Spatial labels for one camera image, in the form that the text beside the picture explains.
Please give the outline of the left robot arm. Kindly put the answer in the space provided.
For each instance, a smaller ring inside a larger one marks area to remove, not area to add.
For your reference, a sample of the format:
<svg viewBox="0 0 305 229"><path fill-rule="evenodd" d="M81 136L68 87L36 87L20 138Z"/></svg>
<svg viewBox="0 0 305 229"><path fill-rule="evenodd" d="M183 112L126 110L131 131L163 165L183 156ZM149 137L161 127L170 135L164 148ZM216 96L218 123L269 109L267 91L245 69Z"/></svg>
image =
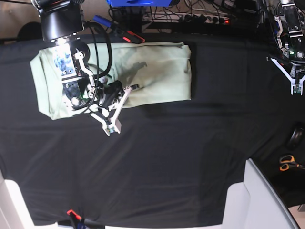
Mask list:
<svg viewBox="0 0 305 229"><path fill-rule="evenodd" d="M291 94L303 95L305 84L305 14L293 0L279 1L280 12L276 15L267 9L265 0L260 0L268 15L277 54L269 60L290 82Z"/></svg>

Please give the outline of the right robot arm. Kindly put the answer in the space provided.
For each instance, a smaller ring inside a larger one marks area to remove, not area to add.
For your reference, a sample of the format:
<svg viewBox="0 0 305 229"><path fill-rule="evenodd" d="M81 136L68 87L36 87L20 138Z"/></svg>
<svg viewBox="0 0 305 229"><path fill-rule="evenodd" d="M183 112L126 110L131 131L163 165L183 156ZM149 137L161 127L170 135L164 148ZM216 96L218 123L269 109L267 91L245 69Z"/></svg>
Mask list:
<svg viewBox="0 0 305 229"><path fill-rule="evenodd" d="M105 70L91 71L88 45L78 32L90 29L92 34L106 34L113 29L129 43L141 44L144 39L101 16L85 21L80 0L34 0L39 13L42 38L52 47L39 51L30 66L35 83L39 111L52 120L89 114L101 123L107 135L119 133L120 112L131 91L138 85L111 83L107 74L112 66L112 47L106 38L108 63Z"/></svg>

